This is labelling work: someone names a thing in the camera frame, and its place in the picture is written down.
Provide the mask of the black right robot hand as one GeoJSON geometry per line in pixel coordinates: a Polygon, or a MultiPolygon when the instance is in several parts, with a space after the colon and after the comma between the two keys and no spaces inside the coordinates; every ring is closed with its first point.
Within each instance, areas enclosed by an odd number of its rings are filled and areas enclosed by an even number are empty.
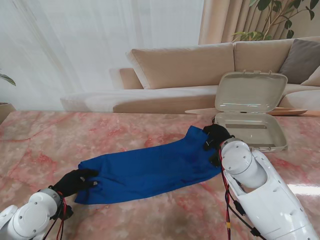
{"type": "Polygon", "coordinates": [[[235,137],[231,135],[226,128],[218,124],[207,125],[202,131],[207,135],[207,139],[203,144],[205,151],[210,149],[218,151],[224,141],[235,137]]]}

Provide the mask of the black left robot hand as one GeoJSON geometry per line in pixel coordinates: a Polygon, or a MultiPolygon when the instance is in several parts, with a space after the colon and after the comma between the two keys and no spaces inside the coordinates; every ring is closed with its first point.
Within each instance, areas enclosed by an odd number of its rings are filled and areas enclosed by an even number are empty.
{"type": "Polygon", "coordinates": [[[61,194],[64,198],[95,187],[98,182],[90,178],[97,177],[99,172],[93,169],[77,169],[65,174],[55,185],[49,188],[61,194]]]}

